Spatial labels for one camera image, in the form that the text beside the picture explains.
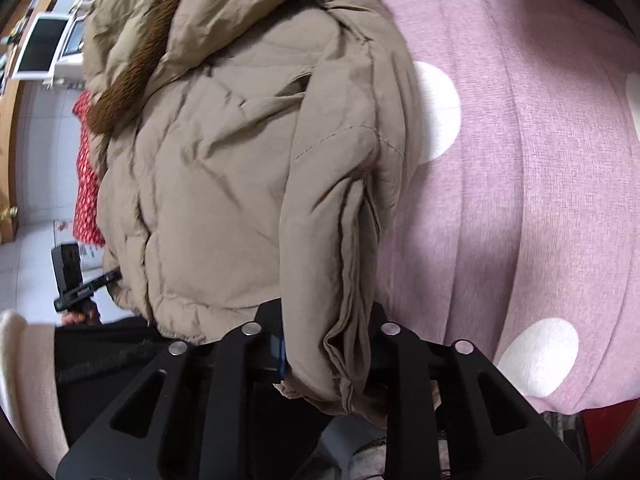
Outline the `person's left hand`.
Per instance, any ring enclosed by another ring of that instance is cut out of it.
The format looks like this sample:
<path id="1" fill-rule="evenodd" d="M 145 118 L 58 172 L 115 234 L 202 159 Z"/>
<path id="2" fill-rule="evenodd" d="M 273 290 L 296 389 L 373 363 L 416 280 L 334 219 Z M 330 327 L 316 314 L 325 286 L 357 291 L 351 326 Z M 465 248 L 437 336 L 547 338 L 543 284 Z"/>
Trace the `person's left hand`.
<path id="1" fill-rule="evenodd" d="M 101 324 L 101 315 L 98 307 L 93 301 L 88 301 L 80 311 L 67 311 L 61 316 L 61 324 L 77 325 L 84 324 L 97 326 Z"/>

